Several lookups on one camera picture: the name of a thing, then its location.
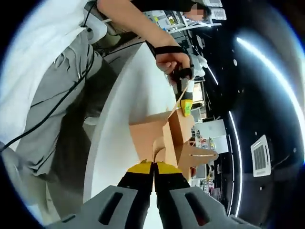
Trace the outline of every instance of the hand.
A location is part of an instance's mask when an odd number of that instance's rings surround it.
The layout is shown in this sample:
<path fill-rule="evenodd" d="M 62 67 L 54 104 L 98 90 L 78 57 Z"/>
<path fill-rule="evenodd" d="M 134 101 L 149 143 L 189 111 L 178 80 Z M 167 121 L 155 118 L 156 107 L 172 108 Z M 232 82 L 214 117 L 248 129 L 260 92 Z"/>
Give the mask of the hand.
<path fill-rule="evenodd" d="M 185 53 L 165 53 L 156 56 L 156 62 L 158 68 L 165 72 L 165 74 L 170 74 L 175 68 L 189 68 L 190 58 Z"/>

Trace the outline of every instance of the ceiling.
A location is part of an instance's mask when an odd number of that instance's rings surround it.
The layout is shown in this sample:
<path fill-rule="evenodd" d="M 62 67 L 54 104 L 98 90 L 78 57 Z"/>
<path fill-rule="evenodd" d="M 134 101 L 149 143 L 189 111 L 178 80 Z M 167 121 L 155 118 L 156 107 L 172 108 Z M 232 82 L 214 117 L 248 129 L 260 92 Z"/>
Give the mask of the ceiling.
<path fill-rule="evenodd" d="M 301 29 L 293 18 L 288 17 L 289 24 L 285 22 L 281 14 L 289 13 L 282 11 L 281 1 L 276 2 L 276 8 L 262 1 L 222 2 L 227 16 L 223 26 L 193 29 L 192 36 L 198 35 L 205 41 L 202 52 L 218 83 L 206 71 L 205 90 L 211 100 L 212 115 L 224 119 L 232 141 L 235 186 L 231 213 L 238 211 L 242 219 L 267 226 L 287 211 L 298 187 L 297 175 L 304 168 L 305 126 L 299 112 L 304 110 L 300 61 L 304 51 L 299 42 L 302 43 L 302 37 L 298 34 L 297 38 L 292 30 L 298 33 Z M 235 121 L 240 151 L 229 111 Z M 273 170 L 270 176 L 253 177 L 250 146 L 262 135 L 269 141 Z"/>

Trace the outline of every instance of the cardboard flap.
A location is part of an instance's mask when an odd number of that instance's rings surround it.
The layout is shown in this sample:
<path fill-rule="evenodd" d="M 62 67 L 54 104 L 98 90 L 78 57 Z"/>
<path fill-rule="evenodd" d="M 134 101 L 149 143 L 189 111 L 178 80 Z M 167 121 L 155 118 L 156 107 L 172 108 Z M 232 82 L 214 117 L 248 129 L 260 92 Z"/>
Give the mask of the cardboard flap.
<path fill-rule="evenodd" d="M 165 125 L 170 113 L 171 113 L 171 111 L 166 111 L 166 112 L 159 113 L 159 114 L 153 114 L 153 115 L 145 117 L 144 120 L 141 120 L 136 123 L 131 123 L 130 125 L 138 125 L 138 124 L 153 123 L 153 122 L 161 122 L 162 125 Z"/>
<path fill-rule="evenodd" d="M 175 146 L 175 154 L 176 154 L 176 158 L 177 158 L 177 164 L 179 164 L 182 149 L 183 149 L 183 145 Z"/>
<path fill-rule="evenodd" d="M 177 109 L 169 118 L 174 146 L 181 146 L 192 137 L 195 121 L 192 115 L 184 117 L 182 109 Z"/>
<path fill-rule="evenodd" d="M 175 148 L 173 144 L 173 137 L 169 123 L 163 126 L 164 144 L 165 144 L 165 162 L 167 164 L 178 167 Z"/>
<path fill-rule="evenodd" d="M 207 164 L 218 158 L 218 153 L 211 149 L 200 149 L 184 144 L 178 166 L 195 167 Z"/>
<path fill-rule="evenodd" d="M 130 125 L 129 130 L 140 161 L 153 161 L 153 144 L 163 137 L 163 122 Z"/>
<path fill-rule="evenodd" d="M 159 137 L 157 138 L 153 144 L 152 144 L 152 156 L 153 156 L 153 161 L 160 161 L 160 157 L 161 155 L 158 156 L 158 159 L 156 160 L 157 155 L 160 153 L 160 151 L 163 150 L 165 153 L 165 143 L 164 143 L 164 137 Z"/>
<path fill-rule="evenodd" d="M 156 153 L 155 158 L 154 158 L 154 162 L 165 162 L 165 153 L 166 153 L 166 149 L 163 148 L 161 149 L 159 152 Z"/>

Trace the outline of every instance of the white t-shirt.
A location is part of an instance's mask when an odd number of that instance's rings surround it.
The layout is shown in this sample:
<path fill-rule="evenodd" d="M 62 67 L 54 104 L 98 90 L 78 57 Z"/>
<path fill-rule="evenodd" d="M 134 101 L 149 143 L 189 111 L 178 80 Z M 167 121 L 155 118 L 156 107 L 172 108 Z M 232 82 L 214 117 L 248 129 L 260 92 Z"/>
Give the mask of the white t-shirt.
<path fill-rule="evenodd" d="M 194 65 L 194 75 L 203 77 L 205 76 L 205 71 L 203 70 L 203 67 L 207 68 L 207 61 L 202 56 L 190 54 L 190 57 L 192 59 L 192 64 Z"/>
<path fill-rule="evenodd" d="M 0 78 L 0 141 L 24 132 L 27 114 L 43 75 L 84 30 L 88 0 L 43 1 L 21 25 L 3 63 Z M 16 150 L 19 142 L 11 146 Z"/>

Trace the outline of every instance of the person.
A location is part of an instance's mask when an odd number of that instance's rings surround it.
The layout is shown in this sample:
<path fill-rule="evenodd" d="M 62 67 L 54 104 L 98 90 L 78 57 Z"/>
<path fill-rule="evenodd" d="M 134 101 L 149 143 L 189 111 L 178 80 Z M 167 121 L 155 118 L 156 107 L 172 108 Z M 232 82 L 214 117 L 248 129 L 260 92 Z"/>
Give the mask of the person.
<path fill-rule="evenodd" d="M 82 164 L 78 169 L 77 163 L 87 157 L 88 146 L 83 147 L 87 151 L 82 152 L 78 144 L 84 145 L 86 140 L 78 137 L 74 142 L 67 142 L 62 137 L 65 135 L 63 126 L 75 121 L 74 128 L 84 132 L 83 118 L 88 114 L 83 109 L 86 104 L 79 101 L 84 96 L 90 97 L 90 86 L 95 87 L 96 80 L 103 82 L 108 77 L 103 72 L 105 63 L 102 57 L 89 45 L 87 32 L 80 26 L 86 3 L 87 0 L 42 1 L 20 27 L 3 63 L 0 79 L 0 142 L 4 144 L 39 123 L 75 82 L 87 75 L 86 80 L 62 101 L 39 128 L 10 146 L 33 175 L 46 180 L 52 179 L 48 175 L 54 166 L 58 173 L 62 171 L 71 177 L 79 175 L 83 178 L 86 165 Z M 129 0 L 98 0 L 97 9 L 155 48 L 179 46 L 171 35 L 147 19 Z M 177 65 L 190 67 L 189 57 L 185 53 L 159 54 L 156 64 L 166 74 L 171 73 Z M 106 85 L 95 88 L 96 91 L 110 89 Z M 68 132 L 70 135 L 76 134 L 71 130 Z M 72 146 L 74 154 L 70 155 L 64 149 L 59 152 L 59 141 L 65 146 Z M 70 162 L 69 166 L 54 164 L 54 159 L 61 156 Z M 70 181 L 72 189 L 81 184 L 78 181 L 74 183 L 71 177 L 65 179 L 58 176 L 56 179 L 63 182 Z"/>
<path fill-rule="evenodd" d="M 173 10 L 183 12 L 183 15 L 193 21 L 206 20 L 211 16 L 211 10 L 206 5 L 192 0 L 131 0 L 141 12 L 153 10 Z"/>
<path fill-rule="evenodd" d="M 205 71 L 203 68 L 208 68 L 207 60 L 201 55 L 189 54 L 194 69 L 194 80 L 203 80 Z"/>

